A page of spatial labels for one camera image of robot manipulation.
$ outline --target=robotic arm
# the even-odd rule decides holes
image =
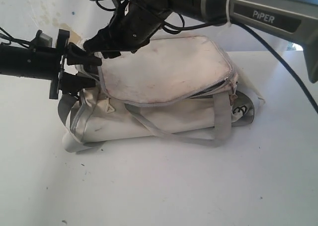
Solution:
[[[208,23],[222,25],[231,19],[304,48],[309,79],[318,81],[318,0],[112,0],[116,10],[110,23],[84,43],[85,51],[68,44],[69,32],[60,30],[56,48],[39,31],[31,42],[7,39],[0,44],[0,74],[47,79],[51,81],[50,98],[57,99],[59,90],[76,95],[94,81],[64,72],[68,65],[83,64],[87,68],[101,65],[93,53],[116,58],[122,51],[136,52],[165,24],[172,12]],[[17,42],[27,48],[10,46]]]

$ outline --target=white bag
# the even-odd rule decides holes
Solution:
[[[60,101],[68,152],[145,136],[213,146],[232,126],[251,123],[264,103],[228,55],[204,36],[152,40],[135,54],[103,60],[98,72],[99,87],[82,90],[80,101],[70,95]],[[175,134],[208,127],[214,127],[209,140]]]

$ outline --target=white surface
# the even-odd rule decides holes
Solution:
[[[110,1],[102,2],[112,7]],[[57,37],[58,28],[71,29],[78,40],[94,36],[100,28],[105,27],[112,13],[99,9],[89,0],[0,0],[0,26],[16,38],[33,39],[38,29]],[[172,15],[169,22],[181,25],[177,15]],[[186,18],[186,25],[198,24]],[[258,51],[265,50],[252,36],[240,27],[209,27],[198,30],[218,42],[226,51]],[[276,50],[287,48],[287,42],[272,35],[258,32]]]
[[[216,149],[150,137],[66,153],[49,83],[0,76],[0,225],[316,226],[318,116],[269,53],[230,56],[267,103]],[[317,100],[302,53],[285,58]]]

